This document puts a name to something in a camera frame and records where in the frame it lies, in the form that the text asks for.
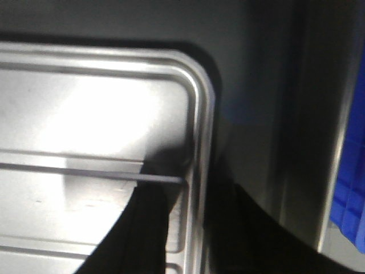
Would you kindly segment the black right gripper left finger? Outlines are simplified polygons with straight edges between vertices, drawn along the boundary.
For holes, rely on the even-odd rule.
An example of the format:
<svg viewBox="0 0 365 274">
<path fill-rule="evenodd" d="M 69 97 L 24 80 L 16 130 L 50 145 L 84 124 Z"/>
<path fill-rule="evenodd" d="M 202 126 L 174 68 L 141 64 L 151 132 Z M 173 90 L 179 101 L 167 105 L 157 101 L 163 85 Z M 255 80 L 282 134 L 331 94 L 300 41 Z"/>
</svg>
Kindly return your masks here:
<svg viewBox="0 0 365 274">
<path fill-rule="evenodd" d="M 128 204 L 77 273 L 165 273 L 169 214 L 181 185 L 139 180 Z"/>
</svg>

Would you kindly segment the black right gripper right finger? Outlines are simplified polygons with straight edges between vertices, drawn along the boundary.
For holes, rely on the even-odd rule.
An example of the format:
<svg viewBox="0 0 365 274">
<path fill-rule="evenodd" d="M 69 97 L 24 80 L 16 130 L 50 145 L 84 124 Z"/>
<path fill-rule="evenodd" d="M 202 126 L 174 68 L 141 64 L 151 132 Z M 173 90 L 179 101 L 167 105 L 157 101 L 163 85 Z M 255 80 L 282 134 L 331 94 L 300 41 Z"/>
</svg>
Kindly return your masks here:
<svg viewBox="0 0 365 274">
<path fill-rule="evenodd" d="M 278 225 L 222 169 L 209 172 L 205 228 L 213 273 L 351 273 Z"/>
</svg>

